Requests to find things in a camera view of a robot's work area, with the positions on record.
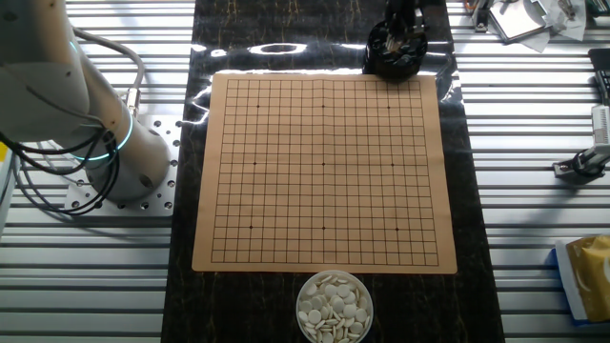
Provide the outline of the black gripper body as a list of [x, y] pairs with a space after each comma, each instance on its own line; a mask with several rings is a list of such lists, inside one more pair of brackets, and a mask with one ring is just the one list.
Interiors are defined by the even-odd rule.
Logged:
[[420, 8], [419, 0], [387, 0], [384, 18], [386, 21], [401, 19], [405, 22], [416, 20], [416, 10]]

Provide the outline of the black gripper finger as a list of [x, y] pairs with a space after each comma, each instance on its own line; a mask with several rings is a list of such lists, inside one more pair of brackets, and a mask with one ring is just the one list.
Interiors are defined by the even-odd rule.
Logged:
[[415, 37], [425, 32], [425, 21], [421, 8], [407, 10], [407, 36]]
[[387, 22], [387, 38], [385, 47], [387, 51], [398, 51], [405, 40], [405, 21], [400, 18], [394, 18]]

